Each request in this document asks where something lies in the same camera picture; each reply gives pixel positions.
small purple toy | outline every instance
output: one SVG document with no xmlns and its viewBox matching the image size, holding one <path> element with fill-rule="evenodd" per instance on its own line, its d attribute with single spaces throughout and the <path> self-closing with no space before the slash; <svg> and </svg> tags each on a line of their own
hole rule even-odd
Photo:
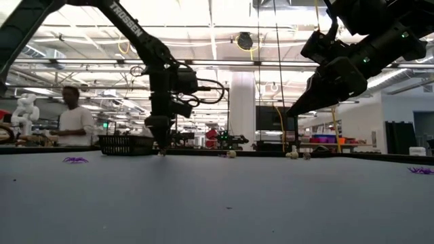
<svg viewBox="0 0 434 244">
<path fill-rule="evenodd" d="M 63 159 L 63 162 L 65 163 L 89 163 L 89 161 L 87 161 L 86 159 L 82 158 L 82 157 L 67 157 L 65 159 Z"/>
<path fill-rule="evenodd" d="M 434 174 L 434 171 L 429 169 L 429 168 L 423 168 L 423 167 L 411 168 L 411 167 L 408 167 L 407 169 L 410 170 L 412 173 L 415 173 L 415 174 Z"/>
</svg>

humanoid robot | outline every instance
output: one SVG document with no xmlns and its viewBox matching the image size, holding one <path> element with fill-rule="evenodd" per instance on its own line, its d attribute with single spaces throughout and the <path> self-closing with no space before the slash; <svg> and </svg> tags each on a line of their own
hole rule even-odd
<svg viewBox="0 0 434 244">
<path fill-rule="evenodd" d="M 39 108 L 35 106 L 35 94 L 22 94 L 17 101 L 17 108 L 12 113 L 12 127 L 15 136 L 19 133 L 23 136 L 32 134 L 32 124 L 39 119 Z"/>
</svg>

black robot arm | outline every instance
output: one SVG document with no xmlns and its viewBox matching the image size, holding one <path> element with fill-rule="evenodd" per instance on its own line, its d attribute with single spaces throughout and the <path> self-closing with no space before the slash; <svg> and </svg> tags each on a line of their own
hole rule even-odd
<svg viewBox="0 0 434 244">
<path fill-rule="evenodd" d="M 0 28 L 0 96 L 6 92 L 8 70 L 20 51 L 45 18 L 65 4 L 97 7 L 136 48 L 146 65 L 143 75 L 149 75 L 151 91 L 152 112 L 145 123 L 160 148 L 165 148 L 175 114 L 190 117 L 193 108 L 173 95 L 195 93 L 198 90 L 196 74 L 189 66 L 176 61 L 158 38 L 143 30 L 119 0 L 22 0 Z"/>
<path fill-rule="evenodd" d="M 367 90 L 370 77 L 403 57 L 424 58 L 426 41 L 434 32 L 432 0 L 324 0 L 332 27 L 327 34 L 315 31 L 301 54 L 319 64 L 307 89 L 288 110 L 288 116 L 338 104 Z M 347 45 L 336 39 L 337 17 L 352 34 L 366 35 Z"/>
</svg>

man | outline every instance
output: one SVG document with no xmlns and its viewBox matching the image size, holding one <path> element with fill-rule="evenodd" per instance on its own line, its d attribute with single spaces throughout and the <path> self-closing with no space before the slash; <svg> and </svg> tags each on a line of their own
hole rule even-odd
<svg viewBox="0 0 434 244">
<path fill-rule="evenodd" d="M 79 90 L 63 87 L 62 96 L 68 110 L 60 115 L 60 131 L 51 131 L 51 135 L 59 136 L 61 146 L 91 146 L 94 118 L 88 109 L 79 106 Z"/>
</svg>

black basket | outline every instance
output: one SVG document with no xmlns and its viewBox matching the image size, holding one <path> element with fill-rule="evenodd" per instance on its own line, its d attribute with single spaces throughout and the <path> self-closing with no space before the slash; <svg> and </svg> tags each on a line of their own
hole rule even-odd
<svg viewBox="0 0 434 244">
<path fill-rule="evenodd" d="M 154 138 L 147 136 L 98 136 L 104 155 L 139 156 L 151 155 Z"/>
</svg>

